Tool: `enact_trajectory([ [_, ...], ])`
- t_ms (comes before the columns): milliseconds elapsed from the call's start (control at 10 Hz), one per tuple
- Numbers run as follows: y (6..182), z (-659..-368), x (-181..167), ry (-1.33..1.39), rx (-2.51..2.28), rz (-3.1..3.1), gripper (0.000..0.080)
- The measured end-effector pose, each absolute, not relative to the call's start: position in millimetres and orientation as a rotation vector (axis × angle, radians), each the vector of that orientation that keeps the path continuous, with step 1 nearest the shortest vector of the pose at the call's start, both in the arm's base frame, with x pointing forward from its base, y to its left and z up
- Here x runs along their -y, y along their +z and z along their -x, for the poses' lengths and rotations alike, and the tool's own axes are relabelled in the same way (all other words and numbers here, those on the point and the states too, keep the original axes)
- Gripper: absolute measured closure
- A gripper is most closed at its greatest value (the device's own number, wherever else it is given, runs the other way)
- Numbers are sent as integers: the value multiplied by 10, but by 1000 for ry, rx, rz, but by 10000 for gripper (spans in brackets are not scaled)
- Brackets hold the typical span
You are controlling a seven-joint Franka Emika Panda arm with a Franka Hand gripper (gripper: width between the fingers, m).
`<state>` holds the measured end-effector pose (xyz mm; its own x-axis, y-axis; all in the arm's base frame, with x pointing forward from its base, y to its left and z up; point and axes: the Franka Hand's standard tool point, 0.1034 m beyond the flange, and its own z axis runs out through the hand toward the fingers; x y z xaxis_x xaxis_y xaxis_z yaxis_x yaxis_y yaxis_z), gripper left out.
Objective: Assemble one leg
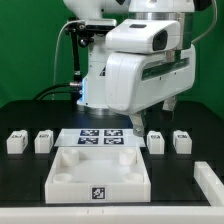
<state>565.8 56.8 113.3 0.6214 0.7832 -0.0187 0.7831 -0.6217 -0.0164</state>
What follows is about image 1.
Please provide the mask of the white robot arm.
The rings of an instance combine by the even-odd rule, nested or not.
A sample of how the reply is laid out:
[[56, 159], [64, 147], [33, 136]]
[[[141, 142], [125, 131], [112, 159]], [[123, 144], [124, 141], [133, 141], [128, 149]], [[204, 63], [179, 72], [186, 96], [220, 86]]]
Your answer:
[[216, 0], [63, 0], [78, 19], [78, 44], [88, 49], [81, 108], [130, 117], [144, 134], [144, 112], [193, 86], [196, 52], [194, 13]]

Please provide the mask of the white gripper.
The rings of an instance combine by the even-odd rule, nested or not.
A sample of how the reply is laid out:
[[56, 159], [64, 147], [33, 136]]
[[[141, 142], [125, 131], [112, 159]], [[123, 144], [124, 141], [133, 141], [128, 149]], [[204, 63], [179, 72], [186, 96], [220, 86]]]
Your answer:
[[106, 63], [106, 104], [116, 113], [130, 115], [133, 134], [143, 137], [144, 117], [139, 111], [166, 99], [162, 106], [162, 119], [172, 121], [175, 95], [193, 86], [195, 61], [194, 46], [183, 50], [175, 62], [165, 61], [164, 53], [112, 53]]

